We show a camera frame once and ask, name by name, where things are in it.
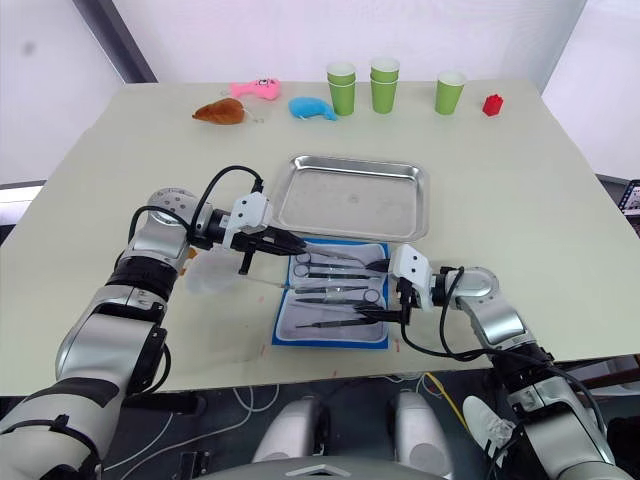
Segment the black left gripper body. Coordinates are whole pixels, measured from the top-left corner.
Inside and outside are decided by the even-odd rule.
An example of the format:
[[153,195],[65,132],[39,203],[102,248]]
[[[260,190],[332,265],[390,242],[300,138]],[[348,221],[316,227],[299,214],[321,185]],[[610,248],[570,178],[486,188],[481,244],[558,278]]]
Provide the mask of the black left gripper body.
[[269,229],[256,233],[236,233],[231,242],[231,248],[243,254],[242,263],[238,271],[239,275],[249,273],[253,256],[256,252],[272,253],[272,243],[268,236]]

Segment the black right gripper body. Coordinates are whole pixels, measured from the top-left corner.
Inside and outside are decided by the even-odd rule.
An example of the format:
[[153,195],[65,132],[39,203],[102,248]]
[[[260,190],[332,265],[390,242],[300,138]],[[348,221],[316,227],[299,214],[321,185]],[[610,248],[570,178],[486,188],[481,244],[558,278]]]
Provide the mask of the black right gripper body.
[[400,326],[407,326],[414,308],[413,284],[405,277],[399,277],[396,282],[396,293],[398,294],[399,309],[393,312],[394,322]]

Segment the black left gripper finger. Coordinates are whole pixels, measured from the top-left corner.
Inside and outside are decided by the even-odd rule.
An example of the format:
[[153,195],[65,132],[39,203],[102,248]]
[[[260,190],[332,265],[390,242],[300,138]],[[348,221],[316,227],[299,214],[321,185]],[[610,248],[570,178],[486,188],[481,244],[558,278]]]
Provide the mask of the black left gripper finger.
[[276,227],[268,227],[263,232],[264,240],[271,240],[279,247],[305,247],[306,242],[295,234]]
[[300,246],[280,245],[270,242],[260,242],[258,250],[276,256],[296,256],[304,253],[304,248]]

